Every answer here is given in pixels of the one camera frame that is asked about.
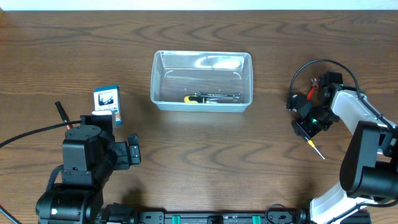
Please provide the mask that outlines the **black yellow precision screwdriver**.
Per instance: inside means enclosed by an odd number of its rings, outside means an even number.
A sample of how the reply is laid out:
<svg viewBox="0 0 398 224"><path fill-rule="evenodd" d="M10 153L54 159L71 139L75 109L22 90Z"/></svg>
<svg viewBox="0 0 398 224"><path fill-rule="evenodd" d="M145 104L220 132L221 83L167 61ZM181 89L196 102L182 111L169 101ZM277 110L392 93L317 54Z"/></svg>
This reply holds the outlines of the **black yellow precision screwdriver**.
<svg viewBox="0 0 398 224"><path fill-rule="evenodd" d="M325 156L321 153L321 151L316 147L311 139L307 139L307 143L317 152L317 154L325 160Z"/></svg>

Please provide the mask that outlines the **red handled pliers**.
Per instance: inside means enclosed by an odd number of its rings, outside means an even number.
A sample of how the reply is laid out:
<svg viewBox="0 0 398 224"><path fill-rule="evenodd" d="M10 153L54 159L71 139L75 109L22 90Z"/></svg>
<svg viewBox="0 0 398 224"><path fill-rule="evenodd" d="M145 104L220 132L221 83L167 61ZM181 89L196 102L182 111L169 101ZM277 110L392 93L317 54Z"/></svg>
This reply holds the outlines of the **red handled pliers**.
<svg viewBox="0 0 398 224"><path fill-rule="evenodd" d="M310 87L310 89L308 91L308 94L307 94L307 100L308 101L312 100L312 96L313 96L314 92L316 90L318 90L318 80L316 78L313 78L313 79L311 79L311 83L312 83L311 87Z"/></svg>

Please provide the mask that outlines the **blue white screwdriver box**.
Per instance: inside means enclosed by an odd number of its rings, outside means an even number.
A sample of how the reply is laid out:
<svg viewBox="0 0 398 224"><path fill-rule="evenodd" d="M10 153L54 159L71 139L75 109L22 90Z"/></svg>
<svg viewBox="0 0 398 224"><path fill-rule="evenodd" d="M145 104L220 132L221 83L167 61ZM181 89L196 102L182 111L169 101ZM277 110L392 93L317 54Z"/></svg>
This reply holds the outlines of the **blue white screwdriver box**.
<svg viewBox="0 0 398 224"><path fill-rule="evenodd" d="M94 89L93 99L95 111L113 111L116 126L123 124L118 85L102 86Z"/></svg>

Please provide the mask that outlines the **yellow black stubby screwdriver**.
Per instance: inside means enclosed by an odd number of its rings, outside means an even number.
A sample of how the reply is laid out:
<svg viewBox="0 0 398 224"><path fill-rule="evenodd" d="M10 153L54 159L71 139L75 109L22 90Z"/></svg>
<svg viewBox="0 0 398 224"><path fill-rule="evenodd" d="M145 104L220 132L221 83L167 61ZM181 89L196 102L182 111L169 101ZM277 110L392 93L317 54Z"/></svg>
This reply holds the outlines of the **yellow black stubby screwdriver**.
<svg viewBox="0 0 398 224"><path fill-rule="evenodd" d="M206 96L194 96L194 95L190 95L190 96L185 96L184 97L184 102L185 103L204 103L204 104L217 104L218 102L213 99L213 98L209 98Z"/></svg>

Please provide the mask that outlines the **clear plastic container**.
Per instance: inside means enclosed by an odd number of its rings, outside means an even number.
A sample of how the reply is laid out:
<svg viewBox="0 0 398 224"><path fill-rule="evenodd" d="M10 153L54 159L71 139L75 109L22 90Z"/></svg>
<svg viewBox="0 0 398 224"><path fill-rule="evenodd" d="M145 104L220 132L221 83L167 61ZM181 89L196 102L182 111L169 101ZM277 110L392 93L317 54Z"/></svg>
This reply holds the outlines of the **clear plastic container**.
<svg viewBox="0 0 398 224"><path fill-rule="evenodd" d="M252 57L246 52L159 50L154 54L150 98L164 111L242 113L254 91ZM233 94L217 104L185 103L194 93Z"/></svg>

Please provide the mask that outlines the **silver wrench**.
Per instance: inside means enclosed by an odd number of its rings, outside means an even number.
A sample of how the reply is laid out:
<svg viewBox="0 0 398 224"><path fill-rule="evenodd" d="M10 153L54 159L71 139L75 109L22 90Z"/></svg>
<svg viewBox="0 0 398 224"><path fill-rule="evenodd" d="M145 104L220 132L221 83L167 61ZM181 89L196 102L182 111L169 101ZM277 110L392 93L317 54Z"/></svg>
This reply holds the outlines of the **silver wrench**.
<svg viewBox="0 0 398 224"><path fill-rule="evenodd" d="M216 94L216 93L194 93L194 96L200 96L204 98L209 98L211 100L238 100L241 98L240 93L233 93L233 94Z"/></svg>

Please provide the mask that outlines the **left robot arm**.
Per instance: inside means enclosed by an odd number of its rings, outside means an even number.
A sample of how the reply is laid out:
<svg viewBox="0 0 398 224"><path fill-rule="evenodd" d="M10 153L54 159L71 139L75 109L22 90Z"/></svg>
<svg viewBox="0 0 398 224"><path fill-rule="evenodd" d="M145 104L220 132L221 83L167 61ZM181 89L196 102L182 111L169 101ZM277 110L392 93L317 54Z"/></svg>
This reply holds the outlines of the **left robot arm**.
<svg viewBox="0 0 398 224"><path fill-rule="evenodd" d="M63 164L50 175L35 212L39 223L98 223L103 188L116 170L141 163L139 137L117 142L110 115L82 115L65 133Z"/></svg>

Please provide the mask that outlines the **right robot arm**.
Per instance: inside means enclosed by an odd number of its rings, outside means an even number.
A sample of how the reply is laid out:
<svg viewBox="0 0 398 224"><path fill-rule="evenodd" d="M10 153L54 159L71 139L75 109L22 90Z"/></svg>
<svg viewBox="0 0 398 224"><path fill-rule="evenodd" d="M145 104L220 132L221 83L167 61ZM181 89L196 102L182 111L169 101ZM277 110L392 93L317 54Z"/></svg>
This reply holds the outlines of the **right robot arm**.
<svg viewBox="0 0 398 224"><path fill-rule="evenodd" d="M339 121L352 134L338 183L295 214L294 223L370 223L366 207L397 205L397 125L359 87L345 85L340 73L327 72L312 81L307 94L290 93L287 109L298 113L292 127L309 145Z"/></svg>

